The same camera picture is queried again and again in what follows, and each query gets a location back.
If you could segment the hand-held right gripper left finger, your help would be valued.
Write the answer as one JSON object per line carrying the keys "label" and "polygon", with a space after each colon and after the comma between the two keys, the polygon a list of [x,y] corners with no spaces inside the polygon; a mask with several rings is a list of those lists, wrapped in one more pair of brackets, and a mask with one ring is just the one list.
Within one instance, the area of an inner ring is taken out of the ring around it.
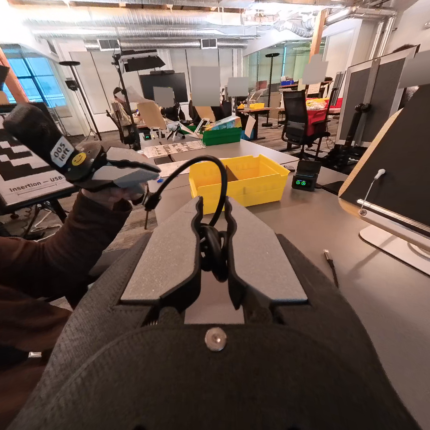
{"label": "hand-held right gripper left finger", "polygon": [[120,302],[183,313],[201,291],[199,228],[203,198],[193,198],[151,235]]}

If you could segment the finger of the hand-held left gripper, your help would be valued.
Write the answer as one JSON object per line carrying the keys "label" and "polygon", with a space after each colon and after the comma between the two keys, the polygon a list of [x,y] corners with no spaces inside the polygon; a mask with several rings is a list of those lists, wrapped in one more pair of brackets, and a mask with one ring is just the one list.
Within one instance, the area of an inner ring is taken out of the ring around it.
{"label": "finger of the hand-held left gripper", "polygon": [[117,168],[140,168],[161,173],[160,168],[133,149],[110,147],[106,152],[107,164]]}
{"label": "finger of the hand-held left gripper", "polygon": [[97,192],[106,188],[129,188],[140,192],[141,184],[150,180],[157,180],[161,170],[154,165],[143,165],[139,167],[103,166],[93,176],[84,182],[84,189]]}

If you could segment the person's left forearm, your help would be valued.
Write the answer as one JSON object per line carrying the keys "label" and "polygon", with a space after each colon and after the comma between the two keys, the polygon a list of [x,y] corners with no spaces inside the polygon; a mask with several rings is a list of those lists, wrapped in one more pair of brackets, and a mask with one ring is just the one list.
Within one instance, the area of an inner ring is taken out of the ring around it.
{"label": "person's left forearm", "polygon": [[131,210],[129,201],[108,209],[79,192],[65,223],[45,242],[2,237],[1,286],[37,300],[80,287]]}

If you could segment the black and white tag board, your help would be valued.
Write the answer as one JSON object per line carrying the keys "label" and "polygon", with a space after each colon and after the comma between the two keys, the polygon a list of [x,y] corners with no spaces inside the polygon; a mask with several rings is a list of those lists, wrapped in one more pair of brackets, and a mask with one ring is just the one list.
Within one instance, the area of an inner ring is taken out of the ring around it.
{"label": "black and white tag board", "polygon": [[0,201],[4,212],[75,191],[63,175],[5,131],[4,117],[14,107],[1,105]]}

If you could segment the printed paper sheets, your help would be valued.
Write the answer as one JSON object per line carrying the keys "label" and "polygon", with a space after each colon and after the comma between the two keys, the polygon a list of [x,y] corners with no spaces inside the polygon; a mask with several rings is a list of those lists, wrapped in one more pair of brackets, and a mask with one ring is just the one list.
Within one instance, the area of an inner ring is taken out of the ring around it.
{"label": "printed paper sheets", "polygon": [[206,145],[201,140],[189,142],[174,142],[170,144],[159,144],[155,146],[145,147],[140,153],[147,158],[156,158],[172,155],[175,153],[183,153],[193,150],[206,148]]}

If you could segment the black floor lamp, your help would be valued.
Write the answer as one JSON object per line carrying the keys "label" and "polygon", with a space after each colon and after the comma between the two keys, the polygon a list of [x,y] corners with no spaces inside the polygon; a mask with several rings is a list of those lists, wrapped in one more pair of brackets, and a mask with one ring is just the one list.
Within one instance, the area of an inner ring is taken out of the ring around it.
{"label": "black floor lamp", "polygon": [[269,113],[270,113],[270,107],[271,107],[271,84],[272,84],[272,74],[273,74],[273,59],[278,57],[279,55],[280,55],[279,52],[272,52],[272,53],[266,54],[266,58],[269,58],[271,60],[270,76],[269,76],[269,83],[268,83],[267,115],[266,115],[266,122],[262,124],[262,126],[266,128],[272,127],[272,123],[269,123]]}
{"label": "black floor lamp", "polygon": [[98,138],[99,141],[102,141],[101,134],[99,132],[98,126],[96,125],[96,122],[94,120],[94,116],[92,114],[91,108],[89,106],[89,102],[87,100],[86,95],[84,94],[84,91],[81,87],[80,80],[78,78],[77,72],[76,72],[76,66],[81,65],[80,62],[77,61],[60,61],[59,65],[62,67],[68,67],[70,69],[70,72],[72,74],[73,78],[70,78],[68,82],[73,81],[74,83],[67,83],[66,86],[74,92],[78,92],[80,96],[77,95],[77,99],[79,101],[79,104],[81,106],[81,109],[84,112],[84,117],[86,121],[88,122],[89,126],[89,135],[92,133],[95,138]]}

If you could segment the black studio light stand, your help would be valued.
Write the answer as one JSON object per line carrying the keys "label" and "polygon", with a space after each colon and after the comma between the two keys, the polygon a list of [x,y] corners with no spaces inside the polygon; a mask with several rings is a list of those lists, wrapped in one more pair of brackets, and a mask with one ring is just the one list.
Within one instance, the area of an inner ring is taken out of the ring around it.
{"label": "black studio light stand", "polygon": [[134,71],[138,72],[160,68],[165,66],[165,62],[159,57],[156,49],[122,51],[121,46],[118,46],[118,52],[116,52],[116,48],[114,48],[112,60],[112,64],[114,65],[120,78],[121,94],[123,95],[125,100],[125,112],[129,115],[131,121],[132,137],[134,138],[134,141],[133,143],[130,143],[129,146],[134,150],[140,150],[140,136],[137,130],[137,125],[133,118],[126,85],[123,79],[123,74]]}

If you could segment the colourful cardboard box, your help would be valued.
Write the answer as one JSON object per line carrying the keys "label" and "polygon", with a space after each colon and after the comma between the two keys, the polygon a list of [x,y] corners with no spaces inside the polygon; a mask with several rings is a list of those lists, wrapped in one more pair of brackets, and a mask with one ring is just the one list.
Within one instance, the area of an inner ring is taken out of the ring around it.
{"label": "colourful cardboard box", "polygon": [[234,128],[241,129],[241,127],[242,127],[241,118],[238,116],[231,115],[221,120],[205,125],[203,130],[204,132],[208,132],[208,131],[216,131],[216,130],[223,130],[223,129],[234,129]]}

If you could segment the silver monitor stand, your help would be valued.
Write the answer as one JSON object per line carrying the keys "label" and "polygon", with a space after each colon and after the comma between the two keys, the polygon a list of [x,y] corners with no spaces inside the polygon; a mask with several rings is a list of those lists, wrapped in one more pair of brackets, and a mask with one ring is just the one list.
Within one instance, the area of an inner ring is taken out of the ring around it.
{"label": "silver monitor stand", "polygon": [[369,226],[359,232],[359,237],[366,243],[385,252],[393,258],[418,271],[430,275],[430,253],[422,246],[407,242],[376,226]]}

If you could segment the red plastic bin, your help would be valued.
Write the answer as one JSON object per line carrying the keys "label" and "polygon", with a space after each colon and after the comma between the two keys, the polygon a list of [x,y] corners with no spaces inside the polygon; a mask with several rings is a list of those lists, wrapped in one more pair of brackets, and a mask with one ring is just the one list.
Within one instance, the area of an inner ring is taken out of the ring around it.
{"label": "red plastic bin", "polygon": [[307,136],[317,133],[317,128],[322,126],[325,130],[324,122],[327,115],[336,115],[341,111],[343,98],[338,98],[336,103],[331,102],[329,106],[328,98],[306,98],[306,110],[308,116]]}

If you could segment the person's upper body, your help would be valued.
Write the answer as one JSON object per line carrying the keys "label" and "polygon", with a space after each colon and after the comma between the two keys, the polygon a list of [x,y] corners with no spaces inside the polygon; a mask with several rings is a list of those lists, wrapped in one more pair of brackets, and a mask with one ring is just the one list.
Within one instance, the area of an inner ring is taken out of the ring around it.
{"label": "person's upper body", "polygon": [[29,352],[52,350],[70,316],[67,309],[1,286],[1,368],[26,361]]}

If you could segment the black mesh office chair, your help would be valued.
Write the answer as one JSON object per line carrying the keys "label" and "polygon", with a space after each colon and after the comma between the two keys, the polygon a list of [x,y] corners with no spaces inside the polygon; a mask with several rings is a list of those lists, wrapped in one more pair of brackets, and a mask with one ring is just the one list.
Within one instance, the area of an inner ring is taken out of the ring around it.
{"label": "black mesh office chair", "polygon": [[317,133],[307,136],[308,116],[306,108],[305,91],[286,91],[283,93],[285,122],[282,129],[281,139],[287,144],[287,150],[299,148],[300,159],[319,160],[320,147],[324,138],[330,137],[328,115],[322,126],[317,128]]}

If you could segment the black board with wooden edge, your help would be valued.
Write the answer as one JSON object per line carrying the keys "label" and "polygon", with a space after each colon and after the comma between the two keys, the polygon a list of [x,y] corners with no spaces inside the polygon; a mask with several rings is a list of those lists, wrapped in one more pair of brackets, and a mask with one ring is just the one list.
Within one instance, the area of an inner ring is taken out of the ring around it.
{"label": "black board with wooden edge", "polygon": [[[430,226],[429,84],[420,86],[405,107],[377,134],[339,191],[343,210],[363,218],[376,215],[427,239]],[[379,169],[386,173],[374,180]]]}

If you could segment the grey framed monitor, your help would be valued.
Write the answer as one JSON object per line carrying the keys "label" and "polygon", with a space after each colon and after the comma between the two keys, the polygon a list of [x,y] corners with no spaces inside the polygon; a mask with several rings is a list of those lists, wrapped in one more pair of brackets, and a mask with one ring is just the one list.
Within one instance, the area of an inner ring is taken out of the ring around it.
{"label": "grey framed monitor", "polygon": [[430,51],[418,52],[407,60],[402,70],[398,88],[422,86],[430,83]]}
{"label": "grey framed monitor", "polygon": [[405,88],[400,87],[401,74],[407,62],[415,57],[420,48],[420,45],[411,45],[348,67],[336,144],[347,143],[354,115],[358,113],[356,107],[363,104],[369,107],[361,114],[352,145],[370,145],[389,117],[399,110],[405,93]]}

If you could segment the black wall screen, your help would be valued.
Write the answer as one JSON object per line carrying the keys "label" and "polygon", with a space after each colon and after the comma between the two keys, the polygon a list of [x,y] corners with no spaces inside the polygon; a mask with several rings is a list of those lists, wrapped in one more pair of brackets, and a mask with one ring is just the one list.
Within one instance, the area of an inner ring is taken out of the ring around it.
{"label": "black wall screen", "polygon": [[139,75],[143,96],[154,100],[154,87],[172,88],[176,102],[189,101],[189,93],[186,86],[185,73],[162,73]]}

